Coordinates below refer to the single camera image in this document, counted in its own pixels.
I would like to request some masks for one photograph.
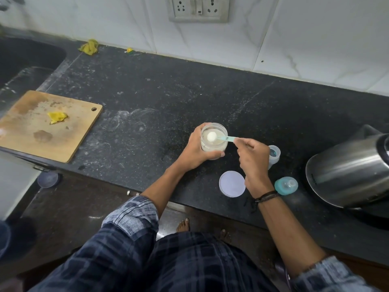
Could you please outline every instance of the person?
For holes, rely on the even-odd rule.
[[[110,213],[102,227],[31,291],[277,291],[248,256],[211,234],[179,231],[156,241],[158,220],[182,176],[224,152],[204,152],[201,129],[165,173]],[[237,138],[245,184],[298,291],[377,291],[328,257],[274,192],[269,147]],[[187,221],[178,230],[187,230]]]

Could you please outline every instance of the black bracelet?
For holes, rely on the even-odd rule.
[[[278,196],[281,196],[281,195],[278,192],[276,192],[275,190],[273,190],[273,191],[270,191],[259,198],[256,198],[254,201],[258,205],[259,203],[269,201],[270,199],[276,198]]]

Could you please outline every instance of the hand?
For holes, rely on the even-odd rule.
[[[222,151],[203,151],[201,149],[201,129],[207,124],[209,123],[203,123],[196,127],[189,137],[185,149],[178,157],[177,161],[175,161],[176,165],[185,172],[197,168],[206,160],[218,159],[225,156]]]
[[[273,191],[274,187],[268,176],[270,148],[254,139],[235,138],[238,148],[240,167],[246,174],[245,185],[253,198]]]

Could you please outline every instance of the power socket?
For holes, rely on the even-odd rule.
[[[166,0],[173,22],[226,23],[230,0]]]

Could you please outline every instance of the black granite countertop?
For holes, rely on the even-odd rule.
[[[56,39],[46,42],[58,44]],[[389,132],[389,98],[108,46],[80,55],[74,51],[79,44],[61,40],[67,65],[39,90],[102,104],[102,114],[68,164],[13,153],[144,191],[179,156],[197,125],[218,122],[229,135],[281,149],[270,178],[299,181],[298,191],[283,199],[321,246],[389,265],[388,231],[322,204],[301,182],[309,157],[363,124]],[[233,144],[225,157],[187,173],[171,201],[266,228],[247,191],[234,199],[220,192],[219,177],[228,170],[243,174]]]

